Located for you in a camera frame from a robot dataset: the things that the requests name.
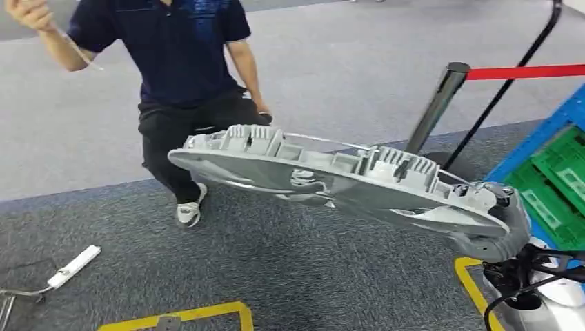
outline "man's right hand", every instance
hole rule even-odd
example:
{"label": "man's right hand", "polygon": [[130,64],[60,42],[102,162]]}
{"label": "man's right hand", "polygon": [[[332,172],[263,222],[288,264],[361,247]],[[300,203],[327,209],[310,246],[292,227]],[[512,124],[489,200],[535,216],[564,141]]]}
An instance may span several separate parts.
{"label": "man's right hand", "polygon": [[55,31],[53,13],[46,0],[4,0],[4,9],[16,21],[40,32]]}

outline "yellow floor tape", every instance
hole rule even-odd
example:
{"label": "yellow floor tape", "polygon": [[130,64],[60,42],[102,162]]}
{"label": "yellow floor tape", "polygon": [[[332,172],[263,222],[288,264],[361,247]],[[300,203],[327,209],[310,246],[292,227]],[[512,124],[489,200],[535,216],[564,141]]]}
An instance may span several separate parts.
{"label": "yellow floor tape", "polygon": [[[473,303],[479,310],[481,315],[484,314],[488,307],[488,302],[484,295],[471,278],[468,267],[482,264],[481,261],[470,259],[468,257],[460,257],[455,260],[455,271],[459,280],[465,287],[467,293],[473,300]],[[136,331],[140,329],[156,328],[161,317],[179,317],[181,321],[194,321],[196,319],[205,319],[208,317],[219,316],[224,314],[231,314],[237,312],[239,314],[240,330],[254,331],[254,324],[252,322],[252,312],[245,304],[240,301],[223,303],[221,305],[212,305],[210,307],[202,307],[191,310],[183,310],[181,312],[171,312],[169,314],[145,317],[143,319],[134,319],[131,321],[124,321],[119,323],[112,323],[100,327],[97,331]],[[505,331],[496,316],[490,313],[490,323],[493,331]]]}
{"label": "yellow floor tape", "polygon": [[[470,259],[468,257],[460,257],[455,260],[455,271],[459,277],[459,280],[465,287],[465,290],[467,290],[467,293],[469,293],[471,300],[473,300],[475,307],[477,307],[477,310],[479,310],[479,313],[483,316],[488,307],[488,302],[471,278],[469,271],[467,271],[468,267],[480,264],[482,264],[480,260]],[[490,313],[490,324],[492,331],[506,331],[504,327],[502,327],[501,323],[497,320],[493,312]]]}
{"label": "yellow floor tape", "polygon": [[231,314],[234,312],[239,314],[241,331],[254,331],[252,311],[239,301],[223,303],[221,305],[212,305],[210,307],[183,310],[181,312],[171,312],[158,316],[145,317],[143,319],[134,319],[132,321],[112,323],[100,327],[97,331],[136,331],[147,328],[156,328],[161,317],[179,317],[181,321],[187,322],[196,319],[206,319],[208,317]]}

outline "black pants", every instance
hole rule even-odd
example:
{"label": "black pants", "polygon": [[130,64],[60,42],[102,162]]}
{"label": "black pants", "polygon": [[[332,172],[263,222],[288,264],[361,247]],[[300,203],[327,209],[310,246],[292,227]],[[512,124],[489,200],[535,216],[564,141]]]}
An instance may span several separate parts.
{"label": "black pants", "polygon": [[254,101],[237,89],[196,108],[178,108],[157,103],[141,103],[138,130],[143,137],[144,167],[177,198],[188,203],[199,198],[201,190],[186,170],[173,165],[169,151],[183,146],[196,129],[215,127],[225,130],[235,124],[268,125],[258,114]]}

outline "gray carpet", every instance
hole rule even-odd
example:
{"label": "gray carpet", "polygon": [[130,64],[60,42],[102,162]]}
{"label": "gray carpet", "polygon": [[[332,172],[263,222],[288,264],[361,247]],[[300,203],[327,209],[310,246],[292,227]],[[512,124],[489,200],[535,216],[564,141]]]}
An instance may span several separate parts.
{"label": "gray carpet", "polygon": [[[466,150],[477,176],[536,125],[482,129]],[[426,150],[452,150],[461,137],[433,137]],[[173,209],[153,181],[0,203],[3,268],[63,265],[88,245],[103,248],[46,303],[20,303],[9,330],[95,330],[237,300],[257,330],[482,330],[438,238],[223,187],[212,188],[194,230],[176,228]],[[19,287],[42,287],[51,275],[48,262],[0,271],[0,285]],[[237,330],[237,322],[182,330]]]}

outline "green plastic crate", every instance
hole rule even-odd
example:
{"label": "green plastic crate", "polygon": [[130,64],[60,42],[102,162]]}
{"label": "green plastic crate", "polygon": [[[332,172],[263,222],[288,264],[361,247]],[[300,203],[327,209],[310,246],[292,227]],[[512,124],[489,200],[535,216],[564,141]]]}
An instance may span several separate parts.
{"label": "green plastic crate", "polygon": [[585,215],[585,132],[568,129],[533,155],[532,162]]}
{"label": "green plastic crate", "polygon": [[527,161],[504,180],[520,191],[530,216],[562,250],[585,248],[585,217]]}

